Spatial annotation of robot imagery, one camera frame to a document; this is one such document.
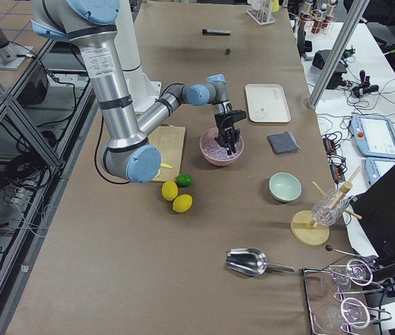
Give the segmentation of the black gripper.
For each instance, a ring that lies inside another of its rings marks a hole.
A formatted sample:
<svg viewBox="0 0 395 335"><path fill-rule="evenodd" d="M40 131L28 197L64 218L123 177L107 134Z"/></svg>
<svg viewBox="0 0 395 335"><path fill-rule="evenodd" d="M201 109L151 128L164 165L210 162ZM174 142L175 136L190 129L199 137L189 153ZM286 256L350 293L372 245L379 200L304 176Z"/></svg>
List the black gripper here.
<svg viewBox="0 0 395 335"><path fill-rule="evenodd" d="M246 112L243 110L230 110L215 116L218 135L214 138L221 146L226 147L227 155L237 153L237 142L240 138L240 130L234 127L234 124L246 118Z"/></svg>

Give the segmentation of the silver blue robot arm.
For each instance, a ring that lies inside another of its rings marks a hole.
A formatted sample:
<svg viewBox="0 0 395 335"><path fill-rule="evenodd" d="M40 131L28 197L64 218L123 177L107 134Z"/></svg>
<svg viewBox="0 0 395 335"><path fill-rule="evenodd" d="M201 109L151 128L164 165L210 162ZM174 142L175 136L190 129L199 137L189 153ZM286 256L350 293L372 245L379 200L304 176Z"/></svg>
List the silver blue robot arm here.
<svg viewBox="0 0 395 335"><path fill-rule="evenodd" d="M171 84L138 117L121 67L115 39L131 32L117 26L125 17L133 26L131 8L122 1L32 1L32 27L39 36L75 45L84 62L110 139L102 150L103 169L126 182L151 181L161 166L161 153L148 136L180 105L213 107L218 135L215 141L228 154L236 153L240 130L235 123L246 118L233 110L225 77L208 77L203 84Z"/></svg>

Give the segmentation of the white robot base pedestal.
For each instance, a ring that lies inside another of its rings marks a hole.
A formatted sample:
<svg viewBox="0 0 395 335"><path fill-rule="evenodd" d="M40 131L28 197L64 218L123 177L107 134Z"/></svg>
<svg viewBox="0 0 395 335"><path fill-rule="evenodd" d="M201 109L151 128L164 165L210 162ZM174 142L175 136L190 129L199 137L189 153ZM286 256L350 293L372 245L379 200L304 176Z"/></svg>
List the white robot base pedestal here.
<svg viewBox="0 0 395 335"><path fill-rule="evenodd" d="M137 114L144 113L159 98L161 82L151 81L142 69L130 1L119 1L114 40L128 91Z"/></svg>

